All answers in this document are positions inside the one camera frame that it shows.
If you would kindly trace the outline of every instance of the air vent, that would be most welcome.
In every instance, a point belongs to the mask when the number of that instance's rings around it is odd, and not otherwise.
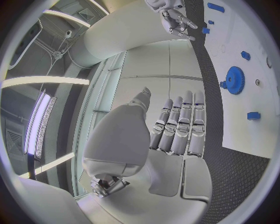
[[[6,143],[9,154],[23,155],[21,134],[6,129]]]
[[[84,10],[79,12],[79,15],[82,16],[82,18],[86,21],[89,21],[95,17],[95,15],[88,8],[85,8]]]

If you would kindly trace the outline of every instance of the blue plastic part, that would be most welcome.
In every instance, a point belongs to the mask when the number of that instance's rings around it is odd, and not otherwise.
[[[220,87],[226,90],[227,89],[226,82],[225,81],[220,82]]]
[[[251,59],[251,55],[248,52],[246,52],[246,51],[242,51],[241,52],[241,56],[243,58],[245,58],[246,60],[248,60],[248,61]]]
[[[210,33],[210,29],[207,29],[206,27],[202,27],[202,33],[209,34]]]
[[[245,85],[245,75],[241,68],[236,66],[231,67],[226,75],[225,83],[227,86],[227,90],[231,94],[240,94]]]
[[[260,113],[259,112],[247,113],[247,119],[248,120],[258,120],[258,119],[260,119]]]
[[[214,10],[217,10],[217,11],[220,11],[220,12],[224,13],[224,7],[215,5],[215,4],[210,3],[210,2],[207,3],[207,6],[208,6],[208,8],[210,8],[210,9],[214,9]]]

